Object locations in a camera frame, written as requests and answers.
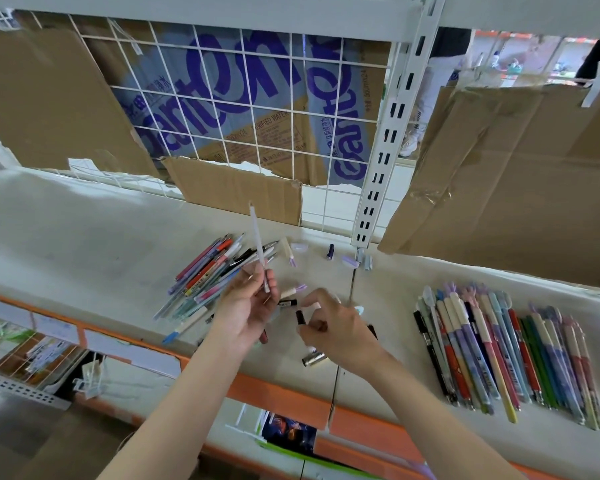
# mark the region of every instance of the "pile of pens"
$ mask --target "pile of pens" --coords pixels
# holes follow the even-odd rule
[[[508,293],[485,285],[426,286],[414,318],[443,394],[455,406],[494,414],[501,400],[509,421],[520,403],[563,410],[600,429],[600,402],[584,333],[554,306],[518,316]]]
[[[261,253],[257,248],[249,248],[238,256],[243,238],[244,233],[236,238],[227,234],[216,239],[178,273],[175,284],[168,290],[169,300],[153,316],[154,320],[169,317],[180,321],[176,330],[167,335],[162,343],[174,341],[200,320],[208,312],[211,302],[220,296],[240,268],[262,260],[259,255],[266,263],[276,256],[274,250],[277,241],[265,244]]]

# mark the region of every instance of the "white sneaker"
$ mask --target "white sneaker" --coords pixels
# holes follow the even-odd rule
[[[402,140],[402,147],[400,148],[400,156],[407,158],[416,151],[418,147],[418,137],[414,134],[406,134]]]

